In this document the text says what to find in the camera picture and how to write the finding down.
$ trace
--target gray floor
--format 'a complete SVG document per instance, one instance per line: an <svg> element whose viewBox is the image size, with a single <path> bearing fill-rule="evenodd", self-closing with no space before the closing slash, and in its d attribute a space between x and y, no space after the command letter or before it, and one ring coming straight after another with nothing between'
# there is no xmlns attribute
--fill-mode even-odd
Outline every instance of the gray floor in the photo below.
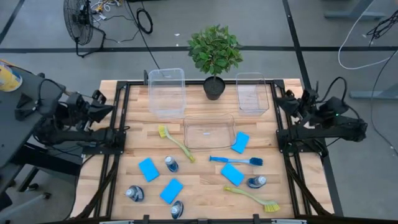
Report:
<svg viewBox="0 0 398 224"><path fill-rule="evenodd" d="M349 9L356 1L290 0L301 46L337 47L344 41L354 21L326 20L326 9ZM17 1L0 2L0 29L7 22ZM133 8L140 6L134 3ZM151 47L186 46L190 34L208 25L229 25L243 45L293 46L288 23L281 1L278 0L168 0L145 2L146 9L154 21L154 32L146 35ZM378 0L371 10L386 13L388 16L398 9L394 0ZM73 48L63 21L63 1L25 0L25 3L12 24L0 49L10 48ZM106 16L128 15L125 8L112 8ZM363 37L377 22L360 22L354 29L347 45L365 46L369 37ZM101 22L109 38L121 40L130 38L137 30L131 21L115 18ZM397 27L384 37L374 41L374 45L398 45ZM100 35L85 47L95 47ZM138 35L134 41L121 44L107 41L106 47L143 47ZM392 52L343 52L341 59L346 66L354 67L375 62L390 56ZM238 69L223 78L233 78L238 72L262 72L267 78L301 78L295 52L244 51L244 62ZM179 67L184 69L186 78L205 78L193 66L186 52L154 52L154 57L162 68ZM304 52L310 81L313 86L320 82L320 94L324 94L330 82L345 77L348 90L370 90L382 65L361 69L345 70L337 62L337 52ZM71 90L91 94L104 79L141 79L142 71L155 69L155 64L147 52L98 53L81 59L74 53L46 54L0 54L6 59L34 73L44 72ZM397 59L392 59L379 81L377 90L398 82ZM337 83L330 95L340 96L343 85ZM361 117L369 123L367 138L360 143L338 141L330 150L331 163L335 173L344 214L349 217L398 219L398 158L389 146L373 131L370 125L368 100L346 99ZM395 101L375 101L374 120L378 128L398 147L395 119L398 105ZM25 168L17 181L26 175ZM44 172L34 180L40 184L40 192L53 193L53 198L29 209L23 215L14 215L14 223L50 222L60 220L69 212L73 200L71 181L52 177ZM15 204L25 202L40 192L16 193L9 189Z"/></svg>

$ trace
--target yellow-green dish brush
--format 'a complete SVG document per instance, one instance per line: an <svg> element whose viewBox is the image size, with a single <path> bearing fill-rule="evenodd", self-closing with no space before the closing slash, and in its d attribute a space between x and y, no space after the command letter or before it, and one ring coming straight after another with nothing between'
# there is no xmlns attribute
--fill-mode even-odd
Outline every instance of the yellow-green dish brush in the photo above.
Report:
<svg viewBox="0 0 398 224"><path fill-rule="evenodd" d="M224 187L224 190L233 192L233 193L237 193L237 194L243 194L246 195L248 197L251 197L253 200L255 200L256 202L260 203L261 205L264 206L264 211L265 212L276 212L279 210L279 205L276 203L276 201L265 201L265 200L261 200L258 199L257 197L255 197L254 195L251 195L247 192L245 192L244 190L241 189L237 189L236 187Z"/></svg>
<svg viewBox="0 0 398 224"><path fill-rule="evenodd" d="M159 129L159 134L161 138L168 138L171 141L173 141L175 144L177 144L178 146L180 146L180 148L184 151L185 155L187 155L187 157L189 158L189 160L191 162L195 162L195 158L193 158L193 155L191 154L191 152L189 151L188 148L186 148L183 144L179 143L177 140L175 140L170 134L169 134L169 130L167 130L166 126L163 125L159 125L158 127Z"/></svg>

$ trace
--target black plant pot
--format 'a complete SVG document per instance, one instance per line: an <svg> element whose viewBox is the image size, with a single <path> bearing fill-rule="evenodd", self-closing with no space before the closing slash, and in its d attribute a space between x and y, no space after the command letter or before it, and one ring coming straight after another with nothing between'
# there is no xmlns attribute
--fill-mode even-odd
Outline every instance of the black plant pot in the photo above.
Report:
<svg viewBox="0 0 398 224"><path fill-rule="evenodd" d="M225 82L222 78L208 77L204 84L206 96L209 100L217 100L225 90Z"/></svg>

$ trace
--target blue dish brush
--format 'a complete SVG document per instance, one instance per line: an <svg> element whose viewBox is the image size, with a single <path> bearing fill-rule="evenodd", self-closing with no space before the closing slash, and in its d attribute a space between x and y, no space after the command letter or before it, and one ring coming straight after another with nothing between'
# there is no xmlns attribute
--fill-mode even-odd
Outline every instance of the blue dish brush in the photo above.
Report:
<svg viewBox="0 0 398 224"><path fill-rule="evenodd" d="M250 164L250 165L255 165L255 166L262 166L262 159L260 158L250 158L250 159L228 159L225 157L213 157L210 156L209 161L218 161L218 162L240 162L240 163L245 163L245 164Z"/></svg>

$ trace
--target blue bottle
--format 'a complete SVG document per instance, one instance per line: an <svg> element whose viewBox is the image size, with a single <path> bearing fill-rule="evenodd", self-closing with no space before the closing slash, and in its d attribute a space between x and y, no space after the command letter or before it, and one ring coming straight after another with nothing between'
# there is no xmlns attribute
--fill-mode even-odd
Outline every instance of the blue bottle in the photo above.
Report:
<svg viewBox="0 0 398 224"><path fill-rule="evenodd" d="M184 211L184 204L181 201L174 202L172 209L170 209L173 219L180 218L183 211Z"/></svg>
<svg viewBox="0 0 398 224"><path fill-rule="evenodd" d="M165 161L165 163L167 165L167 168L169 168L169 170L171 172L177 172L178 171L178 164L177 164L177 162L175 161L175 159L173 157L167 156L164 159L164 161Z"/></svg>
<svg viewBox="0 0 398 224"><path fill-rule="evenodd" d="M265 177L257 176L257 177L249 178L246 183L250 188L258 189L258 188L264 186L266 184L266 182L267 182L267 179Z"/></svg>
<svg viewBox="0 0 398 224"><path fill-rule="evenodd" d="M135 202L141 202L144 199L144 191L142 188L132 185L129 189L126 190L126 196L131 198L131 200Z"/></svg>

